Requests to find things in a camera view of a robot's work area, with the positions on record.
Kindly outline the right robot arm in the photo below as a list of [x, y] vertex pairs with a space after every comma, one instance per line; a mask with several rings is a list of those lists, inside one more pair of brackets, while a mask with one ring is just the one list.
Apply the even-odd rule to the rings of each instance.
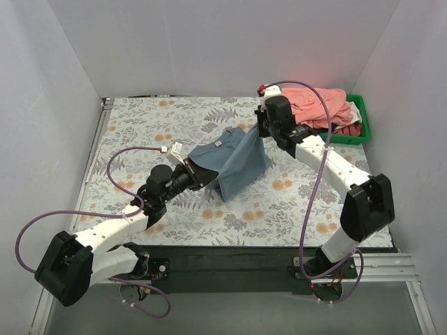
[[394, 221], [391, 182], [384, 174], [373, 176], [357, 168], [314, 129], [297, 125], [285, 96], [265, 96], [255, 113], [259, 135], [272, 137], [280, 149], [317, 172], [317, 179], [327, 181], [344, 202], [340, 227], [313, 258], [300, 262], [306, 278], [332, 277], [366, 238]]

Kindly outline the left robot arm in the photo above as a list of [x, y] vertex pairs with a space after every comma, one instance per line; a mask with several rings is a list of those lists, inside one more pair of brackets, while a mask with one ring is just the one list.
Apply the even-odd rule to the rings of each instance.
[[197, 191], [217, 176], [217, 171], [190, 158], [174, 169], [156, 165], [117, 218], [74, 234], [56, 234], [34, 278], [63, 306], [73, 305], [89, 287], [116, 275], [149, 278], [149, 252], [127, 238], [157, 223], [169, 200], [186, 190]]

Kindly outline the blue-grey t shirt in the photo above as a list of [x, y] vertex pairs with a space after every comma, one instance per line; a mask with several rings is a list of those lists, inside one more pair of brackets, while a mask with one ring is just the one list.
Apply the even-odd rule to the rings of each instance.
[[207, 187], [224, 202], [256, 181], [270, 166], [257, 126], [247, 132], [240, 127], [230, 128], [217, 140], [195, 147], [188, 158], [197, 166], [217, 173]]

